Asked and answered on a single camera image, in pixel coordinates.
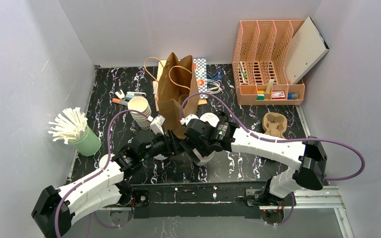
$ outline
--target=white cup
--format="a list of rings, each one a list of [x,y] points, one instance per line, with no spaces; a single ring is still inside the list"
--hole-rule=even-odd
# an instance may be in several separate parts
[[[127,108],[129,110],[135,110],[138,112],[142,112],[145,116],[149,117],[151,115],[151,108],[148,104],[148,101],[144,97],[134,97],[132,98],[128,104]],[[139,113],[130,113],[133,117],[133,119],[136,121],[136,123],[141,127],[143,130],[150,129],[150,122],[147,121],[146,117]]]

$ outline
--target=black marble table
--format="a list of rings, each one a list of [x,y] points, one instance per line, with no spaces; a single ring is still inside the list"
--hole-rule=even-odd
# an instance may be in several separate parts
[[[157,67],[148,67],[154,75]],[[261,121],[267,112],[281,113],[287,117],[288,127],[285,137],[305,138],[305,133],[295,106],[239,106],[231,64],[212,64],[207,66],[208,78],[221,79],[223,92],[216,94],[234,114],[250,129],[262,131]],[[98,167],[99,158],[107,154],[107,129],[110,120],[126,106],[112,103],[114,93],[122,89],[145,92],[150,103],[152,116],[157,116],[151,84],[152,78],[142,67],[100,68],[88,107],[88,125],[102,141],[102,146],[94,156],[77,155],[71,178],[77,180]],[[200,116],[206,112],[222,111],[223,106],[208,98],[207,105],[198,107]],[[128,143],[140,130],[131,115],[124,115],[116,120],[113,128],[112,149],[117,152]],[[265,181],[287,169],[286,165],[244,153],[216,153],[207,165],[194,165],[188,155],[178,155],[171,160],[151,159],[144,162],[143,169],[128,178],[130,184],[151,183],[188,183],[188,182],[230,182],[230,181]]]

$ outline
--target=bundle of white sticks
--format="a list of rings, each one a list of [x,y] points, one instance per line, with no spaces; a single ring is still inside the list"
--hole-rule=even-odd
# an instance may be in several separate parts
[[[59,113],[55,122],[49,122],[55,126],[51,127],[52,130],[48,133],[53,135],[53,141],[64,140],[65,144],[68,144],[68,141],[79,140],[87,129],[85,113],[80,112],[80,108],[67,108],[62,112],[66,117]]]

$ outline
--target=small red and white box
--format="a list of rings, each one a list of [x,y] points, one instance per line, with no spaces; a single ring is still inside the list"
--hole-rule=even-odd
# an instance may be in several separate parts
[[[284,91],[272,92],[272,99],[285,99]]]

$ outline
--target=gray floor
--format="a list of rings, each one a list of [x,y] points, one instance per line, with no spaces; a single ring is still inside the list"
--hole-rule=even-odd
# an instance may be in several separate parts
[[[109,211],[97,215],[112,224]],[[120,219],[126,220],[126,213]],[[88,218],[75,223],[64,238],[85,237]],[[295,209],[291,219],[274,228],[241,217],[166,217],[135,219],[122,229],[100,226],[93,218],[89,238],[342,238],[333,209]]]

